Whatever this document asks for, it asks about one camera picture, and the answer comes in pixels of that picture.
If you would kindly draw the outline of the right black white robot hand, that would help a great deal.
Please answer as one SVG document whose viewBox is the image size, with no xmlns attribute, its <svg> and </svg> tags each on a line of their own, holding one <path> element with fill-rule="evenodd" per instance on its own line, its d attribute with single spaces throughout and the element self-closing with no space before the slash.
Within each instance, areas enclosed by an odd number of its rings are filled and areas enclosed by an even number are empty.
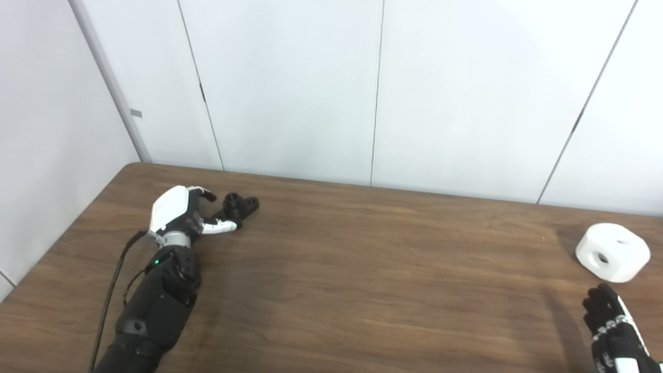
<svg viewBox="0 0 663 373">
<path fill-rule="evenodd" d="M 607 283 L 587 291 L 582 301 L 597 372 L 661 372 L 627 305 Z"/>
</svg>

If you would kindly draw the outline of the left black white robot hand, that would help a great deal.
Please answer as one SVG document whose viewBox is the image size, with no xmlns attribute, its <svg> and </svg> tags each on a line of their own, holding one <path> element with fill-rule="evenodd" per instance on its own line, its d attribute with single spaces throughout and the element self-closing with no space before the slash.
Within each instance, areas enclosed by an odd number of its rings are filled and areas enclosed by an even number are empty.
<svg viewBox="0 0 663 373">
<path fill-rule="evenodd" d="M 200 236 L 224 234 L 242 227 L 241 215 L 235 217 L 222 211 L 203 218 L 199 212 L 201 199 L 213 202 L 217 196 L 202 186 L 176 185 L 157 198 L 152 205 L 147 234 L 159 248 L 191 249 Z"/>
</svg>

